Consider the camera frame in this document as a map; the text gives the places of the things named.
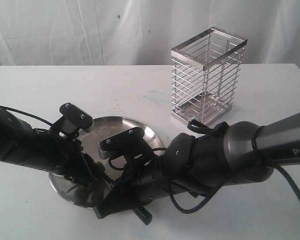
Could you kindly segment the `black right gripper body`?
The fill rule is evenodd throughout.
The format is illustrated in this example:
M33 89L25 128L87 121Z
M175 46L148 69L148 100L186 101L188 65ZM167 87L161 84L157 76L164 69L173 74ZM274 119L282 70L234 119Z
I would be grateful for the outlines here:
M140 202L140 206L174 194L190 191L186 177L189 155L139 154L123 156L126 164L110 192L120 193Z

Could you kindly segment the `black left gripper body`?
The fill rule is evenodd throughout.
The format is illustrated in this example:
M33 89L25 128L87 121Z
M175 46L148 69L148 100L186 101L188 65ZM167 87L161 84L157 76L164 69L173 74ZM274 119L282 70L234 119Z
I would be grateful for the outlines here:
M36 128L32 163L36 169L61 176L81 176L100 181L99 168L82 152L81 142L61 137L52 130Z

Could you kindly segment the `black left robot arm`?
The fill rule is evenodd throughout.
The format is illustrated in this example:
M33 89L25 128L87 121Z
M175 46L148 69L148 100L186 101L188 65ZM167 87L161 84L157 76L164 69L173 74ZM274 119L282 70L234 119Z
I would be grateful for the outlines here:
M79 140L53 129L32 128L0 108L0 162L49 172L93 188L100 180Z

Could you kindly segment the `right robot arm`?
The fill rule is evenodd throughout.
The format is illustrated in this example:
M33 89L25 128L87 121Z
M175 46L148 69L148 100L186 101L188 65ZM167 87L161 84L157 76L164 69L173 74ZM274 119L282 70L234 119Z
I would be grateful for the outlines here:
M132 210L149 224L152 215L145 206L163 197L169 197L181 213L192 214L223 186L264 182L274 170L287 180L300 203L300 189L284 169L300 165L300 113L265 126L241 121L209 128L191 120L187 127L198 137L180 133L162 155L145 142L139 127L99 142L102 159L126 160L121 176L94 207L99 219Z

